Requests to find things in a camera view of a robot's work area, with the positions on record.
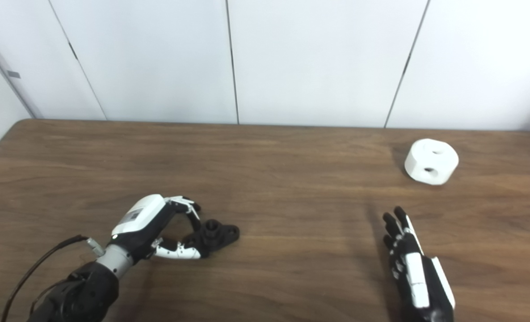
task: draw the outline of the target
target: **black cable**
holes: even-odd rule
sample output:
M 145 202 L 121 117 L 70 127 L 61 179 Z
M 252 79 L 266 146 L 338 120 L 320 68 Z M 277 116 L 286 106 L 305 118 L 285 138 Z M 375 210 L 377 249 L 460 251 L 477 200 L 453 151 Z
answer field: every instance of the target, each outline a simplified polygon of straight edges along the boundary
M 17 283 L 17 285 L 13 289 L 13 292 L 11 292 L 11 295 L 9 296 L 9 299 L 7 300 L 7 302 L 5 304 L 5 308 L 3 309 L 3 315 L 1 316 L 1 322 L 6 322 L 7 316 L 9 315 L 9 310 L 11 308 L 11 304 L 13 304 L 13 300 L 14 300 L 15 296 L 17 295 L 18 290 L 21 289 L 22 285 L 26 282 L 28 277 L 30 277 L 30 275 L 34 272 L 34 270 L 37 269 L 37 267 L 39 265 L 41 265 L 42 262 L 45 261 L 45 259 L 49 258 L 50 255 L 52 255 L 55 251 L 57 251 L 57 250 L 59 250 L 59 249 L 61 249 L 63 247 L 66 247 L 66 246 L 68 246 L 70 244 L 73 244 L 75 242 L 80 242 L 80 241 L 84 241 L 84 240 L 87 240 L 87 239 L 88 239 L 88 237 L 85 237 L 85 236 L 82 236 L 82 235 L 77 235 L 77 236 L 71 237 L 71 238 L 69 238 L 67 240 L 61 241 L 60 243 L 58 243 L 58 245 L 53 247 L 51 250 L 47 251 L 46 254 L 44 254 L 41 258 L 39 258 L 38 261 L 36 261 L 36 263 L 34 263 L 34 265 L 32 265 L 30 267 L 30 269 L 25 273 L 25 275 L 22 277 L 22 279 Z

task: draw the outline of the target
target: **white cylindrical object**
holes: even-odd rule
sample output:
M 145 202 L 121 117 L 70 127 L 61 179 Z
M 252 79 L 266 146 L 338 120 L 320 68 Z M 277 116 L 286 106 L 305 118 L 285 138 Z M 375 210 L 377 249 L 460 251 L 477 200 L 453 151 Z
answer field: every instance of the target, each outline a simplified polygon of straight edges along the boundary
M 404 162 L 412 179 L 428 185 L 443 185 L 458 166 L 459 157 L 446 142 L 422 139 L 414 142 Z

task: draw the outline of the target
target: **hole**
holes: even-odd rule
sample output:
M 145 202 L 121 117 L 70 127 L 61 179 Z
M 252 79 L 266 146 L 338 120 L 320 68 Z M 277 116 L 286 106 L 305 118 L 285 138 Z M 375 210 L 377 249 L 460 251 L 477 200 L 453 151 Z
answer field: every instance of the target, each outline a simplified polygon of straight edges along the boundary
M 424 150 L 434 154 L 442 154 L 446 152 L 446 147 L 444 143 L 441 142 L 428 142 L 424 145 Z
M 208 220 L 208 222 L 206 222 L 206 228 L 207 230 L 216 230 L 218 228 L 218 223 L 213 220 Z
M 426 171 L 426 173 L 430 175 L 431 178 L 438 177 L 438 170 L 434 168 L 424 168 L 424 171 Z

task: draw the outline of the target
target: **panel seam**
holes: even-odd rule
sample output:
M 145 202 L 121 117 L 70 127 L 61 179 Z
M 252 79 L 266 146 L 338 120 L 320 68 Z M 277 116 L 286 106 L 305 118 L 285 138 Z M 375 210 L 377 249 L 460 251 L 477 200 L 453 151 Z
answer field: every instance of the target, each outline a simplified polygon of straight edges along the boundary
M 235 82 L 235 64 L 233 59 L 233 44 L 231 42 L 231 23 L 229 15 L 229 0 L 226 0 L 226 13 L 227 13 L 227 34 L 230 42 L 230 55 L 231 55 L 231 75 L 233 75 L 233 95 L 235 98 L 235 114 L 237 115 L 237 124 L 239 123 L 239 106 L 237 102 L 237 83 Z
M 102 108 L 102 104 L 100 104 L 100 100 L 98 99 L 98 96 L 96 95 L 96 92 L 94 91 L 94 88 L 92 87 L 92 84 L 90 83 L 90 80 L 88 79 L 88 76 L 87 76 L 86 72 L 84 71 L 83 65 L 81 64 L 79 58 L 77 57 L 77 55 L 75 53 L 75 49 L 73 48 L 71 40 L 68 38 L 67 32 L 64 30 L 63 24 L 60 22 L 59 16 L 56 14 L 55 7 L 52 5 L 52 2 L 50 0 L 48 0 L 48 3 L 50 5 L 50 8 L 51 8 L 53 14 L 55 15 L 56 21 L 59 23 L 60 29 L 63 31 L 64 37 L 67 39 L 67 43 L 68 43 L 71 51 L 73 52 L 73 54 L 75 56 L 75 59 L 76 59 L 77 63 L 79 64 L 79 67 L 80 67 L 81 71 L 83 72 L 84 79 L 87 81 L 88 87 L 92 91 L 92 94 L 93 94 L 94 98 L 96 99 L 96 103 L 100 107 L 100 110 L 102 112 L 102 115 L 104 116 L 104 119 L 108 121 L 108 117 L 106 116 L 106 113 L 104 112 L 104 108 Z
M 418 25 L 418 29 L 416 30 L 416 35 L 414 35 L 414 41 L 412 42 L 412 47 L 410 47 L 410 52 L 408 53 L 408 57 L 406 58 L 406 64 L 404 64 L 404 70 L 402 71 L 402 75 L 400 76 L 400 81 L 398 81 L 398 86 L 396 87 L 396 92 L 394 93 L 394 98 L 392 98 L 392 104 L 390 104 L 390 109 L 388 110 L 388 115 L 386 116 L 386 121 L 384 122 L 384 128 L 388 126 L 388 120 L 390 120 L 390 115 L 392 115 L 392 110 L 394 109 L 394 103 L 396 103 L 396 98 L 398 97 L 398 92 L 400 91 L 400 86 L 402 86 L 402 81 L 404 80 L 404 75 L 406 75 L 406 70 L 408 69 L 408 64 L 410 63 L 410 58 L 412 58 L 412 52 L 414 51 L 414 46 L 416 45 L 416 41 L 418 40 L 418 35 L 420 35 L 420 30 L 422 29 L 422 24 L 424 23 L 424 18 L 426 17 L 426 12 L 428 12 L 428 6 L 430 5 L 430 1 L 428 0 L 426 2 L 426 6 L 424 7 L 424 12 L 422 13 L 422 18 L 420 19 L 420 24 Z

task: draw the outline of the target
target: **white robotic hand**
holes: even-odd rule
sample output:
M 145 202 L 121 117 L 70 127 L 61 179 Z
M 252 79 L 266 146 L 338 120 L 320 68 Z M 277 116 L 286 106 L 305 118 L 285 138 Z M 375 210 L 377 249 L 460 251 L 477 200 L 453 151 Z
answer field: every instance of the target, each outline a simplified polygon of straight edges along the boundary
M 211 252 L 239 239 L 237 226 L 222 225 L 217 220 L 202 224 L 198 215 L 201 209 L 199 204 L 185 196 L 145 196 L 130 208 L 112 230 L 109 245 L 118 245 L 126 250 L 130 254 L 126 257 L 128 263 L 134 265 L 153 255 L 171 259 L 206 258 Z M 161 238 L 161 231 L 176 214 L 186 214 L 193 233 L 181 241 Z
M 424 255 L 410 218 L 400 207 L 386 212 L 384 243 L 402 298 L 403 322 L 453 322 L 455 300 L 437 257 Z

